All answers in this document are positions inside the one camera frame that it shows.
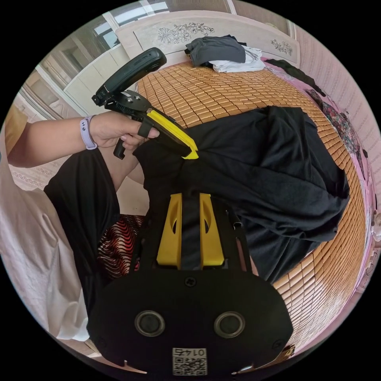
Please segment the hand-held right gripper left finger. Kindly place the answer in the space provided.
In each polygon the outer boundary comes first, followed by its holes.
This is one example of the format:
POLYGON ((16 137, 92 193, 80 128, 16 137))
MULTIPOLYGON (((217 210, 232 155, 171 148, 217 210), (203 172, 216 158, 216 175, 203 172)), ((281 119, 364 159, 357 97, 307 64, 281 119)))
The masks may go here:
POLYGON ((172 194, 156 261, 160 266, 181 265, 182 194, 172 194))

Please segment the person's left hand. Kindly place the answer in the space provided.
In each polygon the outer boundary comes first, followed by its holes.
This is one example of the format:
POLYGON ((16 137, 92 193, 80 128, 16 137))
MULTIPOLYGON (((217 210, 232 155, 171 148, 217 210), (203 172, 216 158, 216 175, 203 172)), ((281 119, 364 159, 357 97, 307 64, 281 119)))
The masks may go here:
POLYGON ((92 141, 100 148, 114 147, 119 140, 126 150, 134 150, 147 139, 159 136, 155 128, 151 128, 147 138, 138 135, 141 123, 130 117, 109 111, 92 117, 89 132, 92 141))

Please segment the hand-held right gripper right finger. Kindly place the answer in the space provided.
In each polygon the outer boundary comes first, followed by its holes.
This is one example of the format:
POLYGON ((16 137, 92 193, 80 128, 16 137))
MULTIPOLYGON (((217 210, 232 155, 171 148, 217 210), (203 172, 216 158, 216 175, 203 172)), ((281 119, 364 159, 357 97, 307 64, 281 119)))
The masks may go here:
POLYGON ((211 196, 201 193, 200 201, 200 258, 202 266, 221 266, 224 254, 211 196))

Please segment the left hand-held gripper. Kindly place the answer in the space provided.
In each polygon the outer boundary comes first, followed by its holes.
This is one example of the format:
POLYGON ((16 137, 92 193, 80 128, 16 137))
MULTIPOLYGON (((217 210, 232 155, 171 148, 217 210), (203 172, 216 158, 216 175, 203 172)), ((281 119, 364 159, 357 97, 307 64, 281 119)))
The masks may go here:
POLYGON ((199 158, 197 145, 186 131, 173 118, 152 106, 137 92, 127 90, 108 92, 105 87, 101 87, 92 96, 92 100, 97 106, 103 106, 107 110, 121 113, 140 122, 138 135, 141 137, 147 138, 149 130, 155 128, 159 132, 156 142, 185 160, 199 158))

